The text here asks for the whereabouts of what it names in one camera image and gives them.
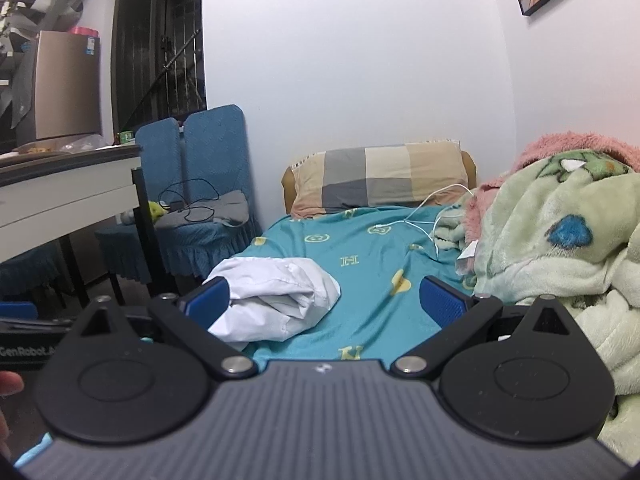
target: hand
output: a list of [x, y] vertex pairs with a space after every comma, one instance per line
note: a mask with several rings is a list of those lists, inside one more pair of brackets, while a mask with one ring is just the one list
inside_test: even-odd
[[[14, 372], [0, 372], [0, 396], [13, 395], [21, 392], [24, 388], [22, 377]], [[9, 427], [4, 420], [4, 415], [0, 412], [0, 453], [2, 453], [7, 460], [11, 452], [6, 441], [9, 438]]]

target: teal bed sheet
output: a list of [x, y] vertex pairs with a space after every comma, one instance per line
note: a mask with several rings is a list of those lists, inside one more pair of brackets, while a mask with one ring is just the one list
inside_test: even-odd
[[[420, 209], [412, 221], [434, 221], [441, 207]], [[240, 256], [313, 259], [340, 284], [341, 297], [317, 326], [284, 342], [250, 344], [245, 353], [264, 368], [272, 359], [380, 359], [398, 356], [440, 327], [422, 310], [420, 281], [432, 274], [465, 292], [454, 270], [459, 251], [440, 250], [420, 230], [398, 223], [410, 208], [357, 208], [316, 219], [285, 217]], [[430, 224], [422, 224], [431, 231]]]

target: pink fluffy blanket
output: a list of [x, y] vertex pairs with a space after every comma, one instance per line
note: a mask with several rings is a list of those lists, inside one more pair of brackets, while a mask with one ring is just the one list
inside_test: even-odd
[[510, 175], [541, 158], [568, 150], [604, 152], [633, 168], [634, 171], [640, 172], [640, 148], [621, 140], [597, 134], [574, 134], [573, 132], [544, 135], [524, 149], [507, 174], [481, 184], [475, 196], [466, 202], [464, 218], [466, 242], [478, 240], [482, 234], [482, 217], [493, 203], [500, 186]]

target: gray cloth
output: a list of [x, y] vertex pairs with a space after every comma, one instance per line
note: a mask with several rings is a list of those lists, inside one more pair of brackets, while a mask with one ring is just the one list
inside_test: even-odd
[[229, 227], [240, 227], [249, 220], [249, 205], [244, 193], [231, 191], [217, 200], [199, 200], [182, 211], [161, 216], [156, 229], [169, 229], [201, 222], [220, 222]]

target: blue heart pattern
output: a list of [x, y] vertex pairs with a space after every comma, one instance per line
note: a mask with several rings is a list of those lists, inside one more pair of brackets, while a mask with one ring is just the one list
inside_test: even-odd
[[590, 245], [593, 234], [583, 216], [567, 215], [549, 228], [546, 239], [555, 247], [569, 250]]

